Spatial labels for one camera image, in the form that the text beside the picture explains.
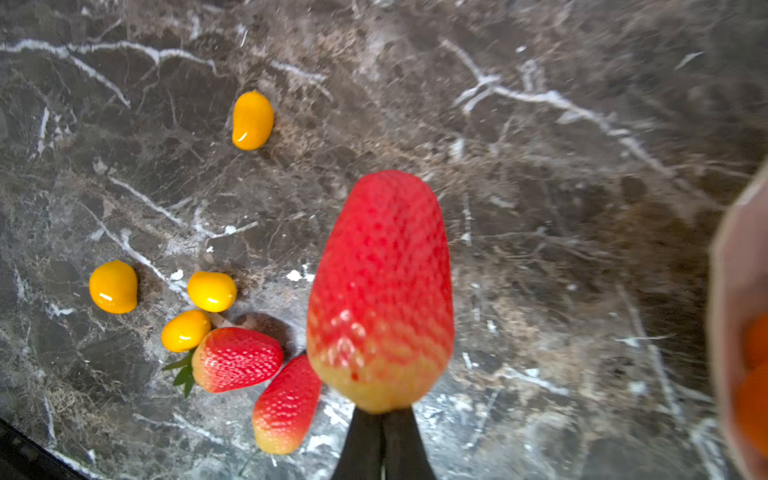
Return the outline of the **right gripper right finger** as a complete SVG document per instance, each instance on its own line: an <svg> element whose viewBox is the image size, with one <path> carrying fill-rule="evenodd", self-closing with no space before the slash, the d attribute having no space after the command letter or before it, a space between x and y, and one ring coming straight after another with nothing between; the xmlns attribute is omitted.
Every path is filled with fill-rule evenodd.
<svg viewBox="0 0 768 480"><path fill-rule="evenodd" d="M384 472L387 480L436 480L413 409L384 415Z"/></svg>

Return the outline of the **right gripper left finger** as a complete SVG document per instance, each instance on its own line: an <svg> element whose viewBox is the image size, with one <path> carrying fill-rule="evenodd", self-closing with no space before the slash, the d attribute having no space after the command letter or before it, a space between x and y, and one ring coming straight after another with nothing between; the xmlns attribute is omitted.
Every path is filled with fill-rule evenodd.
<svg viewBox="0 0 768 480"><path fill-rule="evenodd" d="M383 458L383 417L356 407L331 479L379 480Z"/></svg>

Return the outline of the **fake peach strawberry front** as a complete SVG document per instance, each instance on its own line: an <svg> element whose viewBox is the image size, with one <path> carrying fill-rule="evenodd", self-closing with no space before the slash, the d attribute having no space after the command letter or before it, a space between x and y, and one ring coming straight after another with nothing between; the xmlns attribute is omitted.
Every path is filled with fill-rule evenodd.
<svg viewBox="0 0 768 480"><path fill-rule="evenodd" d="M252 425L264 452L287 455L307 435L319 402L322 381L306 354L292 359L254 404Z"/></svg>

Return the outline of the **fake orange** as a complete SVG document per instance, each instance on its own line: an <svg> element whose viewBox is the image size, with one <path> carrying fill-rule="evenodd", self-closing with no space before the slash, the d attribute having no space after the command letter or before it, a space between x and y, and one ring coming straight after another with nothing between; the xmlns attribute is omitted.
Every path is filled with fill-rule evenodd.
<svg viewBox="0 0 768 480"><path fill-rule="evenodd" d="M749 372L735 396L735 418L743 435L767 456L767 363Z"/></svg>
<svg viewBox="0 0 768 480"><path fill-rule="evenodd" d="M748 325L743 334L743 354L745 365L753 369L767 361L768 356L768 316L762 314Z"/></svg>

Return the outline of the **pink scalloped fruit bowl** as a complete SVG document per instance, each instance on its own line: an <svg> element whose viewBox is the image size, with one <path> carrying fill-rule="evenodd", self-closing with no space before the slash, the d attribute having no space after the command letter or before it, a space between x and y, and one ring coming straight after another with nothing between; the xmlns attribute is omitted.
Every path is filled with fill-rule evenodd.
<svg viewBox="0 0 768 480"><path fill-rule="evenodd" d="M722 217L709 248L706 337L720 428L745 479L765 479L767 458L737 425L734 399L747 377L743 333L767 311L767 165L762 164Z"/></svg>

